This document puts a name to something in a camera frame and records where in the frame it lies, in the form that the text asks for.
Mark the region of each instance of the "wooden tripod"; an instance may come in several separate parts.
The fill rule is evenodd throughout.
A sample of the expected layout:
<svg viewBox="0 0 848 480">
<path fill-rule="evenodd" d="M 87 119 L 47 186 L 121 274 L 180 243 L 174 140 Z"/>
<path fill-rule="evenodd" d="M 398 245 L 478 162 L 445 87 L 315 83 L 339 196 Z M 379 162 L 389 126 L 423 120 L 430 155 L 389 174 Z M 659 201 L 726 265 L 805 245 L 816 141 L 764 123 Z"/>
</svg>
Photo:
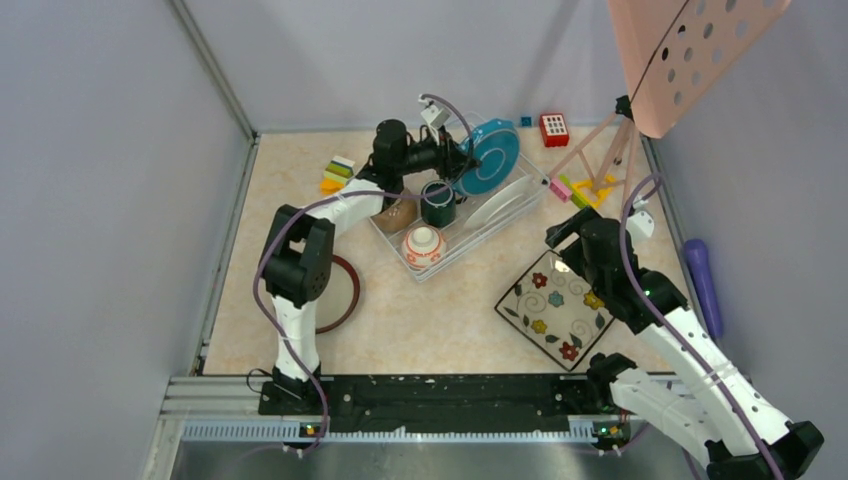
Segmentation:
<svg viewBox="0 0 848 480">
<path fill-rule="evenodd" d="M 606 155 L 604 156 L 604 161 L 601 164 L 601 168 L 598 169 L 597 172 L 592 171 L 592 167 L 589 166 L 589 161 L 586 159 L 586 155 L 583 153 L 583 149 L 586 148 L 595 137 L 598 136 L 606 127 L 608 127 L 616 118 L 621 117 L 621 124 L 618 127 L 618 131 L 615 133 L 615 137 L 610 144 L 609 149 L 607 150 Z M 610 113 L 607 118 L 601 122 L 594 130 L 592 130 L 589 135 L 586 136 L 580 143 L 578 143 L 568 155 L 565 156 L 559 163 L 557 163 L 554 168 L 548 173 L 548 177 L 554 178 L 560 170 L 566 167 L 571 160 L 575 157 L 579 157 L 581 163 L 583 164 L 583 169 L 586 170 L 586 174 L 589 176 L 589 182 L 591 183 L 591 191 L 593 194 L 598 195 L 598 192 L 603 189 L 617 187 L 619 185 L 624 185 L 624 191 L 622 192 L 622 200 L 621 207 L 624 208 L 624 203 L 627 201 L 627 197 L 630 195 L 630 183 L 631 177 L 633 173 L 633 156 L 636 152 L 637 142 L 639 140 L 639 130 L 636 128 L 636 125 L 633 123 L 633 113 L 630 111 L 630 100 L 627 96 L 619 97 L 616 99 L 616 108 L 615 111 Z M 624 149 L 627 145 L 630 145 L 628 150 L 628 155 L 625 157 Z M 615 159 L 620 158 L 622 162 L 626 162 L 626 173 L 624 175 L 623 180 L 616 180 L 613 182 L 606 181 L 607 172 L 612 167 Z"/>
</svg>

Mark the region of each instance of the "tripod stand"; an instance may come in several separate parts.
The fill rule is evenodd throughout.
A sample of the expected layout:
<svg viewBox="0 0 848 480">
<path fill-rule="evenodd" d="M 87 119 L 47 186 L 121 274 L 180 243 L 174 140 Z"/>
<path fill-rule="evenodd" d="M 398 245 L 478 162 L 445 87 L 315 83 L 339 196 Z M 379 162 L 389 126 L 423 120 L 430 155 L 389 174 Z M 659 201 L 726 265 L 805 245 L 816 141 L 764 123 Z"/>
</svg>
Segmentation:
<svg viewBox="0 0 848 480">
<path fill-rule="evenodd" d="M 586 145 L 594 140 L 599 133 L 601 133 L 618 117 L 622 117 L 618 131 L 610 144 L 609 150 L 607 150 L 607 153 L 604 156 L 604 161 L 601 164 L 601 167 L 597 172 L 593 172 L 592 167 L 589 166 L 589 161 L 586 159 L 586 155 L 583 153 L 583 149 L 585 149 Z M 636 152 L 638 139 L 639 130 L 633 123 L 633 111 L 630 109 L 630 99 L 627 95 L 618 97 L 615 99 L 615 111 L 610 113 L 607 118 L 605 118 L 604 121 L 597 126 L 597 128 L 592 130 L 592 132 L 578 143 L 574 149 L 565 156 L 565 158 L 556 164 L 548 173 L 548 177 L 554 178 L 554 176 L 560 170 L 565 168 L 571 160 L 575 157 L 579 157 L 583 164 L 583 169 L 586 170 L 586 173 L 589 175 L 589 179 L 569 185 L 569 188 L 574 190 L 574 194 L 581 196 L 582 193 L 580 193 L 579 190 L 582 188 L 588 188 L 597 200 L 595 202 L 588 201 L 587 203 L 591 204 L 593 207 L 597 207 L 604 201 L 610 189 L 619 185 L 624 185 L 621 200 L 621 207 L 624 208 L 624 202 L 627 200 L 627 196 L 630 193 L 630 177 L 633 172 L 634 165 L 633 156 Z M 630 148 L 628 150 L 628 156 L 625 158 L 624 149 L 628 144 L 630 145 Z M 623 180 L 614 180 L 612 177 L 607 175 L 607 172 L 609 172 L 609 169 L 612 167 L 613 163 L 615 163 L 616 159 L 621 159 L 622 162 L 627 163 L 626 173 Z"/>
</svg>

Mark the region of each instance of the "pink toy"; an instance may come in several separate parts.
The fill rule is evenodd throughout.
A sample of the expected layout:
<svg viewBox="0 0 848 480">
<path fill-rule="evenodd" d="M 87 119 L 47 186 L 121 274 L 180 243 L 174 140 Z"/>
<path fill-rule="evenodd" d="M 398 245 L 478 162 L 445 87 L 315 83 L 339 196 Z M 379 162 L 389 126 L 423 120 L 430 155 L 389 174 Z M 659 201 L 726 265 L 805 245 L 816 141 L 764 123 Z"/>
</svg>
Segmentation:
<svg viewBox="0 0 848 480">
<path fill-rule="evenodd" d="M 571 189 L 568 188 L 568 186 L 566 186 L 564 183 L 562 183 L 562 180 L 558 178 L 551 179 L 550 189 L 563 202 L 568 203 L 571 200 Z"/>
</svg>

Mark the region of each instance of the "blue plate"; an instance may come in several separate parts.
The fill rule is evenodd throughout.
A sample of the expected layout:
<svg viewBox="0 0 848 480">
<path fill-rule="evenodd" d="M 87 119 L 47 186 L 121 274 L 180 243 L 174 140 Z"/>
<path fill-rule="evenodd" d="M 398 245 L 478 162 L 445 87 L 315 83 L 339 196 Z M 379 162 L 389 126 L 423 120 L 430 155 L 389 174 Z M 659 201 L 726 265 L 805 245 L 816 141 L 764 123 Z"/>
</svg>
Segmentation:
<svg viewBox="0 0 848 480">
<path fill-rule="evenodd" d="M 498 188 L 512 173 L 521 150 L 518 132 L 509 120 L 489 120 L 472 130 L 471 137 L 474 139 L 474 158 L 483 164 L 454 182 L 453 189 L 466 197 Z M 468 151 L 467 138 L 459 144 L 459 149 Z"/>
</svg>

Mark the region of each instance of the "white wall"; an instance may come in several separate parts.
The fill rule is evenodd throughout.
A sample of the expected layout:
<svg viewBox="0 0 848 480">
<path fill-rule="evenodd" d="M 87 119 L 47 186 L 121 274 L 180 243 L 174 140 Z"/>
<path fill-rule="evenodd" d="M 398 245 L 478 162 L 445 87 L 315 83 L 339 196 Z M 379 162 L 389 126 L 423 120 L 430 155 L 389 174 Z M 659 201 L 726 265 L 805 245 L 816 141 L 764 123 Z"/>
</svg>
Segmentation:
<svg viewBox="0 0 848 480">
<path fill-rule="evenodd" d="M 7 2 L 0 58 L 0 478 L 136 478 L 246 140 L 164 1 Z"/>
<path fill-rule="evenodd" d="M 848 3 L 795 1 L 666 138 L 685 230 L 703 238 L 725 344 L 845 478 Z"/>
<path fill-rule="evenodd" d="M 419 93 L 596 122 L 625 92 L 601 0 L 190 0 L 261 131 L 417 121 Z"/>
</svg>

